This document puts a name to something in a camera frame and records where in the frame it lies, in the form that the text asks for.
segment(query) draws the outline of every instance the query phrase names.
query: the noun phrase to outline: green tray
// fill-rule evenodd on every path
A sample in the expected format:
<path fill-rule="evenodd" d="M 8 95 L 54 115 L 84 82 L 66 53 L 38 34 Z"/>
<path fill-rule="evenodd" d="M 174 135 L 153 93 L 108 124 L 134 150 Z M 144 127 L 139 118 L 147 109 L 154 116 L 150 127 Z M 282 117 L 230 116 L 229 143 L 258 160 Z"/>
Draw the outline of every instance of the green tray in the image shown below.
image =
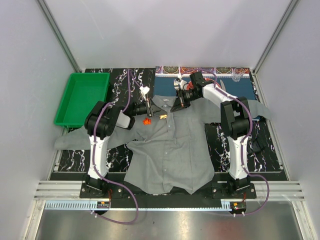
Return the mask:
<path fill-rule="evenodd" d="M 54 124 L 80 128 L 98 101 L 105 101 L 109 73 L 72 73 L 64 90 Z"/>

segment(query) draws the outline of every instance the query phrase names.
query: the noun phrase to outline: reflective floor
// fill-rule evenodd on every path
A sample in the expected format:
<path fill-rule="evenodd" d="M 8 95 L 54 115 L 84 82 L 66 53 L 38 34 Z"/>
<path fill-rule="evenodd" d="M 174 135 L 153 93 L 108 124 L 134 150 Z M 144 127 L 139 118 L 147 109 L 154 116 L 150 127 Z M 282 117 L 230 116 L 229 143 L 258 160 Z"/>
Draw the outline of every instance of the reflective floor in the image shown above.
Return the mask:
<path fill-rule="evenodd" d="M 248 212 L 259 207 L 248 203 Z M 110 211 L 106 217 L 129 221 L 134 212 Z M 120 225 L 88 211 L 45 210 L 37 240 L 302 240 L 289 202 L 268 202 L 250 216 L 224 212 L 145 211 L 137 223 Z"/>

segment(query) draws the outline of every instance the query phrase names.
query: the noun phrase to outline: black marble tabletop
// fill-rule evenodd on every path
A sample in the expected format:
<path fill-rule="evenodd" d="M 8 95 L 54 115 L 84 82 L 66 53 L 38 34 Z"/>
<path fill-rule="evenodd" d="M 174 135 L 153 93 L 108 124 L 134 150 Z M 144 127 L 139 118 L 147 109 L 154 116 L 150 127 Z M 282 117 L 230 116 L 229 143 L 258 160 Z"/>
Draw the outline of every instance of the black marble tabletop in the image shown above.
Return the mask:
<path fill-rule="evenodd" d="M 128 81 L 126 68 L 96 68 L 86 69 L 86 73 L 110 73 L 111 90 L 107 100 L 116 105 L 124 106 L 128 100 Z M 153 96 L 155 83 L 155 68 L 132 68 L 137 82 L 150 88 L 149 97 Z M 252 88 L 255 98 L 259 100 L 256 86 L 253 81 Z M 137 86 L 131 84 L 131 101 L 141 102 Z M 205 125 L 208 150 L 216 172 L 226 172 L 230 167 L 229 144 L 219 123 Z M 248 140 L 248 151 L 252 148 L 253 140 L 262 138 L 265 148 L 259 153 L 248 153 L 248 169 L 250 172 L 280 172 L 279 161 L 275 152 L 270 132 L 265 119 L 253 122 L 253 130 Z M 107 167 L 109 172 L 126 172 L 130 166 L 133 153 L 125 145 L 107 151 Z M 64 150 L 62 151 L 58 172 L 87 172 L 90 164 L 90 150 Z"/>

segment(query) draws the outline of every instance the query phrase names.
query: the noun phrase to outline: gray shirt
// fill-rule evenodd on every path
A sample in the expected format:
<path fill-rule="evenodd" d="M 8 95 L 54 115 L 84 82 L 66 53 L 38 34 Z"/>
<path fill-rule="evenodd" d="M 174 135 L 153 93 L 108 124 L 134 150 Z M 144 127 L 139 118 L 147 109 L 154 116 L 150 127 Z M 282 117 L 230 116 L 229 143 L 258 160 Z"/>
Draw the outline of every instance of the gray shirt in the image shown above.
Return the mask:
<path fill-rule="evenodd" d="M 146 115 L 136 116 L 131 130 L 116 127 L 108 142 L 108 149 L 127 144 L 133 151 L 124 180 L 148 194 L 168 193 L 173 187 L 192 194 L 211 181 L 215 174 L 205 124 L 220 122 L 219 107 L 200 98 L 192 101 L 189 108 L 170 112 L 175 99 L 154 96 L 153 102 L 167 112 L 167 117 L 151 117 L 151 124 L 144 125 Z M 248 102 L 253 118 L 270 115 L 261 103 Z M 80 128 L 58 138 L 55 146 L 58 149 L 90 149 L 86 134 L 86 130 Z M 70 144 L 73 147 L 78 144 L 78 148 L 70 148 Z"/>

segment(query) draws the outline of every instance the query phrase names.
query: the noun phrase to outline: glass cup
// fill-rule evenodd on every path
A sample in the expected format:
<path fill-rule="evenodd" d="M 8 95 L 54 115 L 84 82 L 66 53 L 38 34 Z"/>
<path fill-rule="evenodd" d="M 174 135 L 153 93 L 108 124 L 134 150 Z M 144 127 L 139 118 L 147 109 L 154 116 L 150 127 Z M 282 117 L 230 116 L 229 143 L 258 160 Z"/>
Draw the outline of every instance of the glass cup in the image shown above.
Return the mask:
<path fill-rule="evenodd" d="M 233 70 L 232 80 L 234 82 L 239 82 L 242 76 L 245 74 L 245 70 L 241 67 L 237 67 Z"/>

